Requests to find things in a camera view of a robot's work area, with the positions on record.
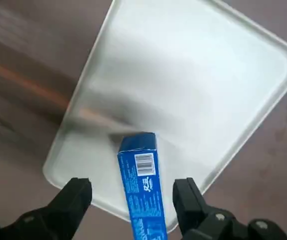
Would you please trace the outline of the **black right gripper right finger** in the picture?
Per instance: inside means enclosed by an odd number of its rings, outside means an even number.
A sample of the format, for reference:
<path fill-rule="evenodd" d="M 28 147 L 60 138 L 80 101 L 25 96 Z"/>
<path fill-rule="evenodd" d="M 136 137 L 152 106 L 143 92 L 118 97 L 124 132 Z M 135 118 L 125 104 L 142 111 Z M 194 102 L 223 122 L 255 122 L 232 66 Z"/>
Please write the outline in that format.
<path fill-rule="evenodd" d="M 172 200 L 183 240 L 287 240 L 273 221 L 243 224 L 230 211 L 208 205 L 191 177 L 174 181 Z"/>

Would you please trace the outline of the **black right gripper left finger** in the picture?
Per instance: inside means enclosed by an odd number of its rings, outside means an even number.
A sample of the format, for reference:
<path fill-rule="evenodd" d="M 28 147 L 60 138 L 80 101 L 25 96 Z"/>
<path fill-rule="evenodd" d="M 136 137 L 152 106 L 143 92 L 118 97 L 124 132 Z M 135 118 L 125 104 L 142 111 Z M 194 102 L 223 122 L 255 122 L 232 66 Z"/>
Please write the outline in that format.
<path fill-rule="evenodd" d="M 92 202 L 88 178 L 72 178 L 46 206 L 0 227 L 0 240 L 71 240 Z"/>

